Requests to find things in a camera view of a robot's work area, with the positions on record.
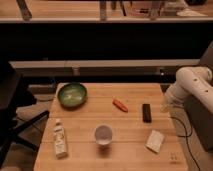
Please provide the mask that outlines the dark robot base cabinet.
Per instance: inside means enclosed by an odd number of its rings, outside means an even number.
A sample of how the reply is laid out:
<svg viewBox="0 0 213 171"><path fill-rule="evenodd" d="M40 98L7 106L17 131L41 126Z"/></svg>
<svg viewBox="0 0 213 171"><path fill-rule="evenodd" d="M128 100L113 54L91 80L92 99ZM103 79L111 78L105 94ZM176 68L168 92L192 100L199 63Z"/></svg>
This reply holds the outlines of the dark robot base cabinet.
<svg viewBox="0 0 213 171"><path fill-rule="evenodd" d="M213 72L213 41L198 65L207 66ZM213 152L213 114L194 96L189 96L185 100L184 109L203 149L207 152Z"/></svg>

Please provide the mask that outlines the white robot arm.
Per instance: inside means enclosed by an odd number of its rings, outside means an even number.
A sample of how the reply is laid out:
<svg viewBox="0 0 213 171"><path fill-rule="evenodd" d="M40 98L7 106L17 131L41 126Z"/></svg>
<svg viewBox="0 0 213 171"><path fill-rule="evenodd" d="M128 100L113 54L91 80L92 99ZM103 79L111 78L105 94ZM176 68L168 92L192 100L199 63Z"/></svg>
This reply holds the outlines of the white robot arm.
<svg viewBox="0 0 213 171"><path fill-rule="evenodd" d="M176 81L164 93L161 111L181 106L189 96L195 96L213 114L213 73L208 67L182 67L176 72Z"/></svg>

